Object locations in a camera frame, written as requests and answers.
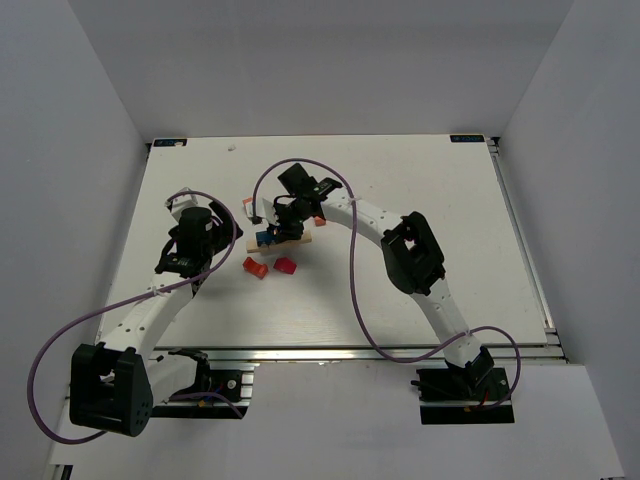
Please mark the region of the orange arch block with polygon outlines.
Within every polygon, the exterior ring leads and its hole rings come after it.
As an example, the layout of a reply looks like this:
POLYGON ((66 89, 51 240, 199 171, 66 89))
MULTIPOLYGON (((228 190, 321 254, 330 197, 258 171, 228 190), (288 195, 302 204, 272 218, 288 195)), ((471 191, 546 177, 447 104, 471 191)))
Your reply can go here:
POLYGON ((259 263, 251 257, 247 257, 243 261, 243 269, 260 280, 264 279, 269 271, 266 264, 259 263))

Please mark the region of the natural wood block hotel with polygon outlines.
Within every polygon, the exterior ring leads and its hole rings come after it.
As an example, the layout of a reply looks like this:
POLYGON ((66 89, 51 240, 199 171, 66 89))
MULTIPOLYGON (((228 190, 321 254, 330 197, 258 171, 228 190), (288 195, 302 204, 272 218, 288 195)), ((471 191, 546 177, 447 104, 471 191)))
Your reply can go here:
POLYGON ((293 245, 301 245, 301 244, 310 243, 311 241, 312 241, 311 232, 310 231, 305 231, 299 239, 289 240, 288 244, 291 245, 291 246, 293 246, 293 245))

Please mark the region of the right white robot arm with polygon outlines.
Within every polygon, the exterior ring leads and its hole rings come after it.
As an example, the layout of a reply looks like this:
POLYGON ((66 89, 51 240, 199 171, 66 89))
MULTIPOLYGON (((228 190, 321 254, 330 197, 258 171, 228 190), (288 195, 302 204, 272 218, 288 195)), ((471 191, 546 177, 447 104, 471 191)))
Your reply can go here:
POLYGON ((346 179, 335 170, 321 181, 309 175, 305 159, 289 159, 291 166, 278 176, 291 201, 274 205, 276 228, 291 239, 305 220, 318 216, 351 230, 349 287, 362 333, 383 358, 412 363, 441 351, 453 381, 471 395, 480 388, 494 366, 488 349, 471 333, 446 280, 444 254, 426 217, 412 211, 397 214, 358 198, 346 179), (355 286, 355 247, 359 236, 381 249, 387 277, 400 292, 418 305, 440 345, 420 357, 401 359, 384 351, 368 331, 360 311, 355 286))

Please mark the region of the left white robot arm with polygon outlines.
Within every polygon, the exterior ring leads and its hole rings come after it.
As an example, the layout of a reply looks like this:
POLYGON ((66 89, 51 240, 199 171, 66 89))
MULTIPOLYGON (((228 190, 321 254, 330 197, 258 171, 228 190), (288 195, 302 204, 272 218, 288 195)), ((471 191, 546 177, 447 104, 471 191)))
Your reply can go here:
POLYGON ((94 345, 82 344, 71 360, 69 417, 76 426, 130 437, 146 427, 154 408, 173 397, 217 396, 207 355, 179 347, 154 350, 178 314, 195 298, 242 231, 228 209, 180 207, 146 297, 94 345))

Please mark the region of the small natural wood block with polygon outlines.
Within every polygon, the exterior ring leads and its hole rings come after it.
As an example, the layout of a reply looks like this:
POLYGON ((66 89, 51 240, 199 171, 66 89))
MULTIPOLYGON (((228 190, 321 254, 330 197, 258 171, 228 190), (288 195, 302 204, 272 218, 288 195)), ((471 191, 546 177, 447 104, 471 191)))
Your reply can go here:
POLYGON ((259 245, 255 240, 249 240, 246 242, 247 253, 260 253, 266 250, 265 245, 259 245))

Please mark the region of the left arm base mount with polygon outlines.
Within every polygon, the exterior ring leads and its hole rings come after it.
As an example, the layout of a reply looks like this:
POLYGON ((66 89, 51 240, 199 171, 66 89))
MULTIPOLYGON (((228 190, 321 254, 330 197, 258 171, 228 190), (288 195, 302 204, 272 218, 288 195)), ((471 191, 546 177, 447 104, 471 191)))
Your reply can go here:
POLYGON ((154 354, 146 365, 154 418, 242 419, 250 396, 247 369, 217 366, 206 352, 177 348, 154 354))

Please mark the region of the blue wood block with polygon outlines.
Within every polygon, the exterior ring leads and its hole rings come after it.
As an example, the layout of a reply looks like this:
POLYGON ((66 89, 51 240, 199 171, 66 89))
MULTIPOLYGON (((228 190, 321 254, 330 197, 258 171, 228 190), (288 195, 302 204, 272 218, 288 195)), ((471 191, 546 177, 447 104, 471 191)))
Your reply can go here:
POLYGON ((277 244, 277 235, 269 230, 258 231, 255 238, 258 248, 270 248, 277 244))

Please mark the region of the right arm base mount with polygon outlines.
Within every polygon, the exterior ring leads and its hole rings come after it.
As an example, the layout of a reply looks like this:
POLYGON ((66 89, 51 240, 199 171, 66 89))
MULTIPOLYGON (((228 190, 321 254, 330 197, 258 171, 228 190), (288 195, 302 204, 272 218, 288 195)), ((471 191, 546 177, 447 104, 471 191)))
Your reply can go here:
POLYGON ((420 420, 427 426, 514 424, 511 400, 494 407, 510 390, 504 368, 494 368, 469 393, 447 369, 419 369, 410 384, 419 398, 420 420))

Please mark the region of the red roof block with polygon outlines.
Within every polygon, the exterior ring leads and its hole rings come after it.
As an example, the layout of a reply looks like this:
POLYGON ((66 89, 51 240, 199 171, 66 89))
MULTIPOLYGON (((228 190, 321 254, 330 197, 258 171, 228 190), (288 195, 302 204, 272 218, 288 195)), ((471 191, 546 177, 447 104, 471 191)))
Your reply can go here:
POLYGON ((297 264, 287 257, 280 257, 274 262, 273 268, 281 273, 293 275, 297 269, 297 264))

